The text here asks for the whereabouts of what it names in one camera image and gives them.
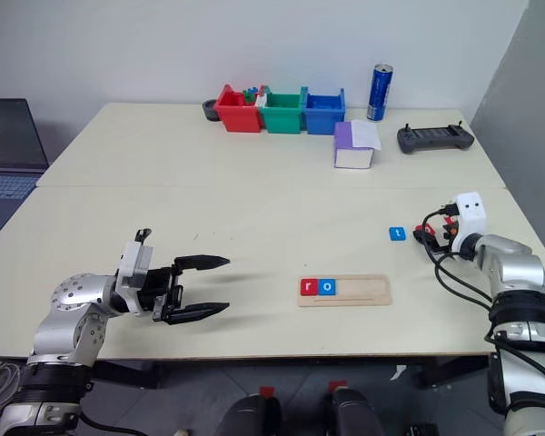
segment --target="laptop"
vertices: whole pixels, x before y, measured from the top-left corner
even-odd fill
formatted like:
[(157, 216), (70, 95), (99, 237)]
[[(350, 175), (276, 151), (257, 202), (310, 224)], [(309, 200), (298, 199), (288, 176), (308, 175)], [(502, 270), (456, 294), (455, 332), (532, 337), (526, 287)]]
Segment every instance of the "laptop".
[(48, 168), (28, 102), (0, 99), (0, 229)]

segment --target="energy drink can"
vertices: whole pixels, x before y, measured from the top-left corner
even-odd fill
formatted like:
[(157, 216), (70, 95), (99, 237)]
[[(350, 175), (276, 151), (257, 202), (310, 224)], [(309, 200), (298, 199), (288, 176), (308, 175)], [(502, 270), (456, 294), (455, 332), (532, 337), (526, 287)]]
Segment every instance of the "energy drink can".
[(385, 116), (385, 106), (388, 103), (393, 68), (386, 64), (377, 64), (373, 67), (372, 88), (370, 89), (370, 103), (367, 107), (367, 117), (372, 121), (381, 121)]

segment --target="plastic storage bin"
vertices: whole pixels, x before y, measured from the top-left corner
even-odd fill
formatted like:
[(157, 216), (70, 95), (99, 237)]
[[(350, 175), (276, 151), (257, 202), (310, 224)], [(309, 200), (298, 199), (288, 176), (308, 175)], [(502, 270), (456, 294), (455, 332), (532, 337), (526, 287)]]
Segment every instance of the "plastic storage bin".
[(235, 92), (229, 84), (218, 97), (214, 109), (228, 132), (259, 133), (263, 128), (263, 119), (254, 102), (247, 103), (242, 92)]
[(299, 134), (302, 128), (302, 108), (306, 88), (300, 94), (274, 94), (268, 86), (266, 104), (260, 106), (266, 130), (271, 134)]
[(311, 95), (306, 86), (302, 109), (308, 134), (334, 134), (335, 123), (345, 117), (345, 93), (339, 95)]

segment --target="laptop screen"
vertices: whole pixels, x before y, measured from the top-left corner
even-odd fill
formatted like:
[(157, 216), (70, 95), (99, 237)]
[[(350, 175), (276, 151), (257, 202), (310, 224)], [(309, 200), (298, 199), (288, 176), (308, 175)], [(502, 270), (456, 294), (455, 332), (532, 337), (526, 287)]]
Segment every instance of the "laptop screen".
[(48, 168), (25, 99), (0, 99), (0, 169)]

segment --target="black remote controller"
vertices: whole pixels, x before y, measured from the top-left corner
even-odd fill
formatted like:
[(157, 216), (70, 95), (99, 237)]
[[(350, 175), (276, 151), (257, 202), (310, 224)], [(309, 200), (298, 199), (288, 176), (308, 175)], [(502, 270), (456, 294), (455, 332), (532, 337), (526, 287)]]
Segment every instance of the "black remote controller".
[(469, 148), (474, 136), (458, 124), (448, 127), (432, 127), (431, 129), (411, 129), (407, 124), (398, 131), (398, 144), (404, 153), (412, 153), (420, 149), (436, 149), (456, 146), (462, 150)]

